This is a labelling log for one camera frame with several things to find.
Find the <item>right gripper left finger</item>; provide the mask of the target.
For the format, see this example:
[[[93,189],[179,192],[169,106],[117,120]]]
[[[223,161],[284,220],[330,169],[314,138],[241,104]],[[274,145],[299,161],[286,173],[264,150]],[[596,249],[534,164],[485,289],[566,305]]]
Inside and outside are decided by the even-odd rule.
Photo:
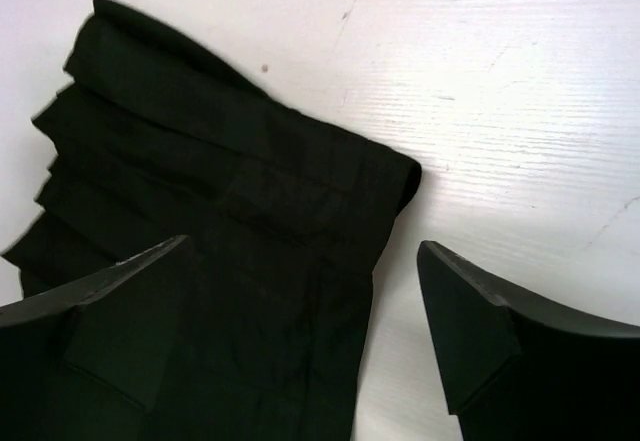
[[[4,440],[136,440],[195,267],[186,236],[1,309]]]

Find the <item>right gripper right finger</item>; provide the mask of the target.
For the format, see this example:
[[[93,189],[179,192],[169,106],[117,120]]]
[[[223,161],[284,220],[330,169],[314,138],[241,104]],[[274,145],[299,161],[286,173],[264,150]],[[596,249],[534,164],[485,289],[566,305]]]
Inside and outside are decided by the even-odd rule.
[[[636,440],[639,329],[552,301],[421,243],[420,287],[466,440]]]

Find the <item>black pleated skirt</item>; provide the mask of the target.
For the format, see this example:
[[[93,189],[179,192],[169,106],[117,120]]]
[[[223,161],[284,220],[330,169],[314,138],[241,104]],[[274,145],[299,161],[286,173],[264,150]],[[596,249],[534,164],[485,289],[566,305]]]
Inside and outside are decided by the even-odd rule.
[[[33,119],[56,148],[40,215],[3,255],[23,299],[186,236],[195,267],[136,440],[349,439],[373,270],[419,163],[115,0],[93,0],[65,71]]]

